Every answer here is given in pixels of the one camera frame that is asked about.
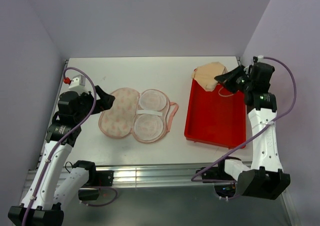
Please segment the beige bra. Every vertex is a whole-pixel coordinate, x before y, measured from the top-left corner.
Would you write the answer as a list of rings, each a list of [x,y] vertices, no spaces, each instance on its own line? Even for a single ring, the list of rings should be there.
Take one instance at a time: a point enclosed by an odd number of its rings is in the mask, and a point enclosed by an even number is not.
[[[211,62],[197,67],[191,78],[206,92],[213,92],[218,85],[216,76],[228,73],[227,68],[220,62]]]

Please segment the floral mesh laundry bag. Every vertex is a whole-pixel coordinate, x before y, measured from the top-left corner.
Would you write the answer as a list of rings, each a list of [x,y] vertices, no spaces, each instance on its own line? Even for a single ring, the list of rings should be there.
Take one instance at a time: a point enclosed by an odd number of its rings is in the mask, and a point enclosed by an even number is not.
[[[140,143],[152,144],[170,132],[179,105],[157,89],[142,93],[133,88],[119,88],[111,109],[99,117],[98,126],[109,138],[122,139],[132,135]]]

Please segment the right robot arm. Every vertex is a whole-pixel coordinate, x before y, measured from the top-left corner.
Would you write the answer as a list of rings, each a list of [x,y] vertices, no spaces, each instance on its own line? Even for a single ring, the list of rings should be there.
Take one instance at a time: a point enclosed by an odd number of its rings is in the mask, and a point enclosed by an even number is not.
[[[238,66],[215,77],[231,93],[242,92],[248,109],[252,135],[252,163],[248,167],[236,157],[226,157],[218,163],[217,177],[235,180],[235,192],[241,196],[275,200],[290,185],[291,177],[281,164],[275,118],[276,96],[269,92],[275,71],[272,65],[255,62],[248,68]]]

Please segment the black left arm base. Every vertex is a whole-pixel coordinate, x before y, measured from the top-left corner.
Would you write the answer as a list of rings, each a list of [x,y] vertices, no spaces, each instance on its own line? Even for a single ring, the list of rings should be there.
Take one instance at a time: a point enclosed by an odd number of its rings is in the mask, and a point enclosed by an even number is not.
[[[95,201],[102,194],[102,189],[93,187],[111,187],[114,179],[113,170],[98,170],[92,182],[87,182],[78,191],[81,201]]]

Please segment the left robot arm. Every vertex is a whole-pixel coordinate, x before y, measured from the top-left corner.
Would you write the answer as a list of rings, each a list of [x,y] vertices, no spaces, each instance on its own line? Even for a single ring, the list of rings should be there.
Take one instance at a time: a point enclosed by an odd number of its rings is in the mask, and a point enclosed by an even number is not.
[[[62,168],[81,133],[80,123],[109,110],[115,101],[98,85],[94,92],[84,87],[59,96],[57,112],[47,129],[43,155],[33,182],[19,206],[11,206],[8,218],[15,226],[60,226],[64,208],[80,188],[99,188],[94,162],[78,160],[62,184]]]

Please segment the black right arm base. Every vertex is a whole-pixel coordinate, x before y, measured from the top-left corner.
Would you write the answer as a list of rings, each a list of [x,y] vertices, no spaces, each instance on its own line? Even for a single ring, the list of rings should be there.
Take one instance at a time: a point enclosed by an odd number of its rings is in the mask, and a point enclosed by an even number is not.
[[[223,171],[223,167],[220,165],[211,167],[209,170],[201,174],[202,180],[214,180],[214,181],[234,181],[234,179]],[[215,193],[222,198],[231,198],[236,193],[235,183],[215,184]]]

